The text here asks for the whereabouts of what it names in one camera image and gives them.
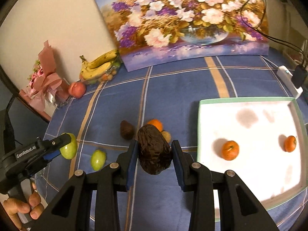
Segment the bunch of bananas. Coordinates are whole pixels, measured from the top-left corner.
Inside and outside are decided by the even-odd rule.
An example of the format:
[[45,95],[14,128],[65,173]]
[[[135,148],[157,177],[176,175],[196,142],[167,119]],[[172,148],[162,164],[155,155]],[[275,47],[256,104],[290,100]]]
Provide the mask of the bunch of bananas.
[[80,72],[80,78],[86,80],[92,79],[106,72],[112,65],[112,62],[118,57],[118,50],[114,49],[109,51],[94,61],[88,62],[84,56],[80,56],[82,60],[82,68]]

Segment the silver screw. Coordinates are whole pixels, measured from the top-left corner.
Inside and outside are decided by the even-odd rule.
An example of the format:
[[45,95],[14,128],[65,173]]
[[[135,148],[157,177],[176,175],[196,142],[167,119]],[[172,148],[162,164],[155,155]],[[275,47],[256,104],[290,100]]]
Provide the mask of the silver screw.
[[118,168],[119,164],[117,162],[113,162],[109,165],[111,168]]
[[81,169],[78,169],[78,170],[76,170],[76,171],[74,172],[74,174],[75,174],[77,177],[82,176],[83,173],[84,173],[84,172],[83,172],[83,170],[81,170]]
[[235,172],[233,170],[228,170],[227,175],[233,177],[233,176],[235,176]]
[[193,168],[200,168],[200,167],[201,167],[201,164],[198,163],[198,162],[194,162],[194,163],[192,164],[192,167],[193,167]]

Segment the apple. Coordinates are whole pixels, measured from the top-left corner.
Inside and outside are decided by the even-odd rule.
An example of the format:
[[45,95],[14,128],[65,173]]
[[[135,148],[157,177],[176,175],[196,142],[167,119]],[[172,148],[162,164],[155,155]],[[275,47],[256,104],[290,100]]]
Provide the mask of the apple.
[[103,151],[95,150],[91,157],[91,166],[95,171],[99,171],[106,162],[106,153]]
[[75,96],[80,99],[86,92],[86,86],[82,82],[73,82],[69,88],[68,92],[71,96]]
[[60,148],[60,152],[65,159],[71,160],[77,154],[77,148],[78,148],[77,140],[76,137],[71,133],[64,133],[64,134],[68,134],[71,138],[71,141],[68,145]]

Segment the canvas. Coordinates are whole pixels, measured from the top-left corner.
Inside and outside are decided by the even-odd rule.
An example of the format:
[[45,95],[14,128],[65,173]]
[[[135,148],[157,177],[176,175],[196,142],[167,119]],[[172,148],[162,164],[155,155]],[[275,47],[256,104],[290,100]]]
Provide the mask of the canvas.
[[128,71],[188,58],[267,55],[264,1],[95,0]]

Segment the tray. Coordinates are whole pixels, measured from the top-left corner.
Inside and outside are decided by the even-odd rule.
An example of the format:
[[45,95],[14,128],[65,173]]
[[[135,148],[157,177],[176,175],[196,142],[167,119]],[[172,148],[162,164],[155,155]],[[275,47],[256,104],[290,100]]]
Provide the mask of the tray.
[[[287,136],[296,149],[283,150]],[[227,140],[239,144],[233,161],[220,156]],[[200,101],[197,161],[212,171],[234,170],[265,209],[288,201],[308,185],[308,137],[301,111],[291,97],[242,97]],[[214,191],[215,218],[219,220]]]

